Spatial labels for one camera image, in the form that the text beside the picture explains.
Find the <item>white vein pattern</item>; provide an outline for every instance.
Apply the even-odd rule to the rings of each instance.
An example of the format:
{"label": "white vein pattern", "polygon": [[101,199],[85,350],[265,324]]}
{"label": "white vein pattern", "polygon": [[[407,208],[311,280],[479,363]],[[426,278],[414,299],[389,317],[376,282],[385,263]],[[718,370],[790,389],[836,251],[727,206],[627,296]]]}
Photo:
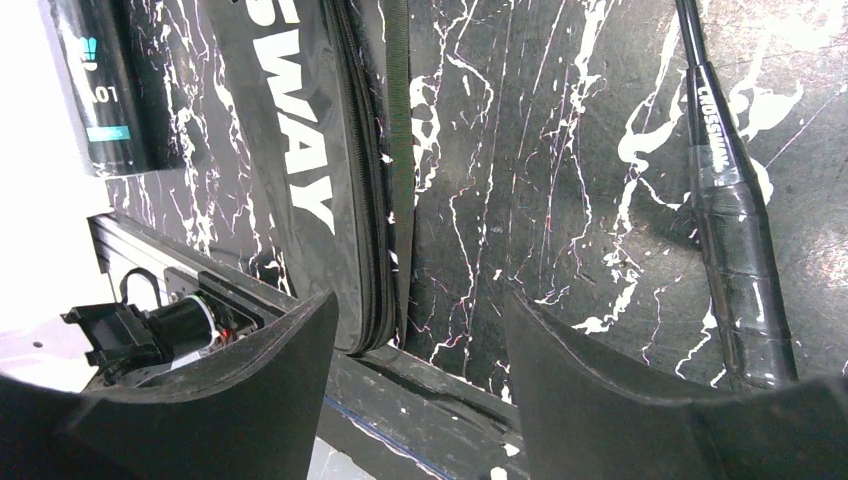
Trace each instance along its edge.
{"label": "white vein pattern", "polygon": [[[149,89],[164,94],[165,155],[179,167],[112,183],[113,203],[201,254],[289,293],[273,219],[255,187],[227,67],[208,22],[192,0],[139,0],[131,7],[134,40],[158,78]],[[243,241],[245,236],[251,240]]]}

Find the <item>black plastic part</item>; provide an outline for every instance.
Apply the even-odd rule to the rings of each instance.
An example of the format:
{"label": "black plastic part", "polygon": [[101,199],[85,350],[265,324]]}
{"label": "black plastic part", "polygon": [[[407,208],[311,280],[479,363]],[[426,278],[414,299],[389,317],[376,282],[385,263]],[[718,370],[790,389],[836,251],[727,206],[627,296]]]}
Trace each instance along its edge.
{"label": "black plastic part", "polygon": [[306,478],[338,319],[317,295],[148,380],[72,395],[0,377],[3,478]]}
{"label": "black plastic part", "polygon": [[72,308],[62,317],[77,324],[94,350],[86,353],[91,366],[98,366],[107,384],[123,373],[145,365],[169,361],[166,350],[144,324],[135,305],[106,303]]}
{"label": "black plastic part", "polygon": [[50,14],[86,129],[91,164],[84,167],[101,177],[156,170],[142,130],[143,107],[122,4],[50,0]]}
{"label": "black plastic part", "polygon": [[757,174],[709,63],[688,71],[692,207],[734,389],[798,379]]}
{"label": "black plastic part", "polygon": [[199,297],[185,297],[147,314],[146,324],[169,360],[196,352],[212,341],[211,312],[200,302]]}
{"label": "black plastic part", "polygon": [[89,365],[99,367],[95,383],[115,384],[132,370],[169,363],[209,346],[211,312],[199,297],[186,297],[150,312],[124,303],[74,307],[63,316],[91,342]]}
{"label": "black plastic part", "polygon": [[734,395],[655,371],[517,295],[503,318],[534,479],[848,476],[846,379]]}

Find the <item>black wire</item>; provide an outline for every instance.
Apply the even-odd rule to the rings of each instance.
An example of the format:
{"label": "black wire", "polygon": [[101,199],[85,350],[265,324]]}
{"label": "black wire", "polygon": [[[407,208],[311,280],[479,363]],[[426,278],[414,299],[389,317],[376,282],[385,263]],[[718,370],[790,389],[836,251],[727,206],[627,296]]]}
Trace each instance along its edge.
{"label": "black wire", "polygon": [[707,47],[696,0],[677,0],[677,14],[680,16],[680,33],[683,35],[683,48],[689,66],[707,63]]}
{"label": "black wire", "polygon": [[127,298],[127,282],[133,275],[141,275],[150,283],[150,286],[153,287],[153,294],[156,295],[156,306],[162,307],[162,296],[159,293],[159,279],[156,278],[156,275],[153,275],[150,270],[141,267],[133,268],[124,275],[124,278],[121,279],[121,284],[118,286],[118,290],[121,293],[121,303],[126,305],[129,301],[129,298]]}

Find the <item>black bag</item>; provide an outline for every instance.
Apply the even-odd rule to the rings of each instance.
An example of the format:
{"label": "black bag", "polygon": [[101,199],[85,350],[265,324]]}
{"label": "black bag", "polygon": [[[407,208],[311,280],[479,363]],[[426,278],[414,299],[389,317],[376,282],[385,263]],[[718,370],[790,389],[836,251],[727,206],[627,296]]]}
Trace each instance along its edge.
{"label": "black bag", "polygon": [[[343,3],[203,5],[223,61],[238,66],[228,68],[226,84],[268,196],[294,295],[336,292],[335,346],[345,353],[382,346],[398,327],[402,342],[405,322],[398,318],[406,317],[406,308],[396,307],[377,116]],[[408,105],[408,90],[402,93]],[[406,237],[411,140],[402,147],[410,151],[403,174]],[[408,298],[410,255],[399,252],[402,298]]]}

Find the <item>printed logo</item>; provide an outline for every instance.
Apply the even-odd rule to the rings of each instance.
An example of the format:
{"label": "printed logo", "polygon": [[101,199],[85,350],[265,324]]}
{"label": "printed logo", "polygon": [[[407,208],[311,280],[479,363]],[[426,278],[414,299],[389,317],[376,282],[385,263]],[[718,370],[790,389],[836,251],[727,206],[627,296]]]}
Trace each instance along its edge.
{"label": "printed logo", "polygon": [[80,37],[79,42],[82,47],[82,54],[80,56],[82,68],[89,72],[97,70],[97,39],[94,37]]}

